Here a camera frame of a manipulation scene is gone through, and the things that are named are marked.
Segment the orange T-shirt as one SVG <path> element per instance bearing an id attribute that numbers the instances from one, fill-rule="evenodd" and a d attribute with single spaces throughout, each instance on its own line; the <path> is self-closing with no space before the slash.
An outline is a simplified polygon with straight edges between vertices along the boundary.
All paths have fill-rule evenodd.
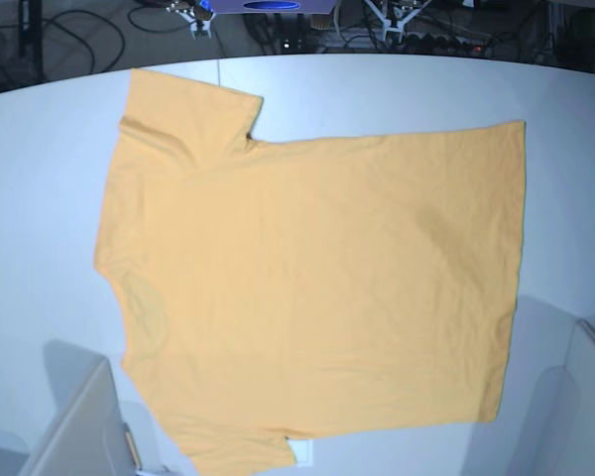
<path id="1" fill-rule="evenodd" d="M 495 419 L 525 123 L 268 143 L 262 104 L 130 76 L 94 266 L 157 423 L 199 474 L 253 475 L 293 439 Z"/>

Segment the orange pencil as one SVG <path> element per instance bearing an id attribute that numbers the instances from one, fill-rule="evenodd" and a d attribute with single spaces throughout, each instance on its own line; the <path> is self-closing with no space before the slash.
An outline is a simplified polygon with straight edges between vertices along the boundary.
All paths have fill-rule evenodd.
<path id="1" fill-rule="evenodd" d="M 140 470 L 142 468 L 142 462 L 141 462 L 141 458 L 140 458 L 140 455 L 139 455 L 139 452 L 138 452 L 138 449 L 137 449 L 137 446 L 136 446 L 136 443 L 134 441 L 131 431 L 129 429 L 125 429 L 124 436 L 125 436 L 125 440 L 128 445 L 128 448 L 130 450 L 130 454 L 131 454 L 133 463 L 135 465 L 135 468 L 137 470 Z"/>

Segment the black power strip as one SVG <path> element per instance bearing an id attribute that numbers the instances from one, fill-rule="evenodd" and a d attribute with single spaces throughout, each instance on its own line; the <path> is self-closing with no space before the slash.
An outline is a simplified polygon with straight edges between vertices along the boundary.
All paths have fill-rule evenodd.
<path id="1" fill-rule="evenodd" d="M 457 36 L 411 33 L 403 35 L 397 50 L 411 55 L 480 57 L 489 52 L 489 47 L 484 42 Z"/>

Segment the blue grey device box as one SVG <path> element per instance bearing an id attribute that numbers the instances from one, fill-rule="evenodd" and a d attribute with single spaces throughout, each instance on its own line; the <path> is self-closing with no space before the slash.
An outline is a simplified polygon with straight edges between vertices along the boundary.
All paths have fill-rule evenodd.
<path id="1" fill-rule="evenodd" d="M 209 0 L 210 10 L 216 14 L 302 13 L 328 14 L 336 0 Z"/>

